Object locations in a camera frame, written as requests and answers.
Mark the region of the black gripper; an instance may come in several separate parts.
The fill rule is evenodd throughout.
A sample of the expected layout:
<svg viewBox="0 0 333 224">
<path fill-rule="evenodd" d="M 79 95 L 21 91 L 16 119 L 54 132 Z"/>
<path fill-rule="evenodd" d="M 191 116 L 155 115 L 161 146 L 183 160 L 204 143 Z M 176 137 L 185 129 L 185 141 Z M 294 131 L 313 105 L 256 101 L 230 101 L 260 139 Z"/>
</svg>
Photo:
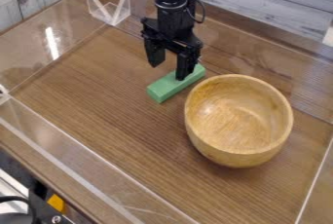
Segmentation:
<svg viewBox="0 0 333 224">
<path fill-rule="evenodd" d="M 165 51 L 176 54 L 175 79 L 183 81 L 194 72 L 203 43 L 195 36 L 192 28 L 180 28 L 167 31 L 159 27 L 159 21 L 151 18 L 140 20 L 141 37 L 148 63 L 157 67 L 165 61 Z"/>
</svg>

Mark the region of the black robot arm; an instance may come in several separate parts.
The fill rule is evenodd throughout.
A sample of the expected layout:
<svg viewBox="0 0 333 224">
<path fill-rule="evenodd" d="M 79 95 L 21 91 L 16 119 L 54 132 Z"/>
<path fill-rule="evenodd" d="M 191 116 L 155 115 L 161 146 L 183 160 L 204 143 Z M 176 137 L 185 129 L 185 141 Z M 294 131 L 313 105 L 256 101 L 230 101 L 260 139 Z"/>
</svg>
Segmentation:
<svg viewBox="0 0 333 224">
<path fill-rule="evenodd" d="M 175 79 L 183 81 L 194 72 L 203 43 L 194 34 L 196 5 L 206 10 L 200 0 L 155 0 L 157 17 L 143 18 L 141 37 L 148 63 L 159 66 L 165 60 L 165 51 L 176 54 Z"/>
</svg>

